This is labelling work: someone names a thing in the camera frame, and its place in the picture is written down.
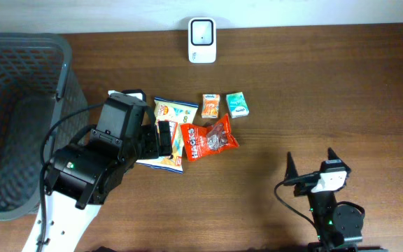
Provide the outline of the beige wet wipes pack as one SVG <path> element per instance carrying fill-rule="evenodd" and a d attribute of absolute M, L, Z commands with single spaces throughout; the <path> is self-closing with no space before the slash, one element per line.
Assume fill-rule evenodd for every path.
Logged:
<path fill-rule="evenodd" d="M 167 157 L 138 160 L 137 163 L 153 169 L 163 169 L 182 174 L 184 143 L 181 134 L 181 125 L 193 122 L 199 105 L 186 101 L 168 100 L 161 97 L 155 97 L 154 100 L 157 121 L 167 121 L 169 123 L 172 153 Z"/>

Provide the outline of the red Hacks candy bag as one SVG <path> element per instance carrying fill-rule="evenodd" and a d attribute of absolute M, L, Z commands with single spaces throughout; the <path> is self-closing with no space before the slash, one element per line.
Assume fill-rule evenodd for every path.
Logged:
<path fill-rule="evenodd" d="M 239 147 L 238 141 L 232 135 L 228 114 L 208 127 L 182 124 L 181 133 L 189 162 Z"/>

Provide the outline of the orange tissue pack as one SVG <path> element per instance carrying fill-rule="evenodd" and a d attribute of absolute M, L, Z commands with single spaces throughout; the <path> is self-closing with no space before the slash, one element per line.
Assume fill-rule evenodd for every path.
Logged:
<path fill-rule="evenodd" d="M 201 111 L 202 118 L 218 118 L 220 95 L 218 94 L 203 94 L 203 105 Z"/>

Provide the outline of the teal tissue pack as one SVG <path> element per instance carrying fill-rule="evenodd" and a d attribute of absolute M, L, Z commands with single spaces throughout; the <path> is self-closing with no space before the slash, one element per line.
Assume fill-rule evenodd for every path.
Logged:
<path fill-rule="evenodd" d="M 249 108 L 242 92 L 227 94 L 226 101 L 232 118 L 244 117 L 249 114 Z"/>

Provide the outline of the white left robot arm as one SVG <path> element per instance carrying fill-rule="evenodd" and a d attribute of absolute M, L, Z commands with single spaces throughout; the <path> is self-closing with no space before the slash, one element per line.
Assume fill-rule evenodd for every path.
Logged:
<path fill-rule="evenodd" d="M 111 90 L 100 106 L 97 124 L 42 161 L 40 208 L 24 251 L 74 251 L 137 161 L 171 155 L 169 124 L 156 120 L 142 90 Z"/>

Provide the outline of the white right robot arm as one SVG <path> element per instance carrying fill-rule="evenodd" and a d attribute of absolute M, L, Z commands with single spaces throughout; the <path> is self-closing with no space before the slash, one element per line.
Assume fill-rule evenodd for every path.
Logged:
<path fill-rule="evenodd" d="M 362 241 L 365 209 L 352 202 L 338 202 L 335 193 L 346 185 L 351 168 L 331 149 L 318 171 L 299 175 L 290 153 L 284 186 L 294 188 L 295 197 L 306 196 L 318 242 L 308 245 L 309 251 L 356 251 Z"/>

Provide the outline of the white barcode scanner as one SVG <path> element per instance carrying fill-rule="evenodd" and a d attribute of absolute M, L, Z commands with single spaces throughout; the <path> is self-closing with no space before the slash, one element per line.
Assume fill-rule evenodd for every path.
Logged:
<path fill-rule="evenodd" d="M 211 64 L 217 56 L 217 27 L 210 17 L 194 17 L 188 22 L 188 59 L 193 64 Z"/>

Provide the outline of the grey plastic mesh basket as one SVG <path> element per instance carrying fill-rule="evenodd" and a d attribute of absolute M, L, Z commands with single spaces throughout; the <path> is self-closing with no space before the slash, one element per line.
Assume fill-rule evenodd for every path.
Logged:
<path fill-rule="evenodd" d="M 0 221 L 37 212 L 42 160 L 88 123 L 71 60 L 56 34 L 0 33 Z"/>

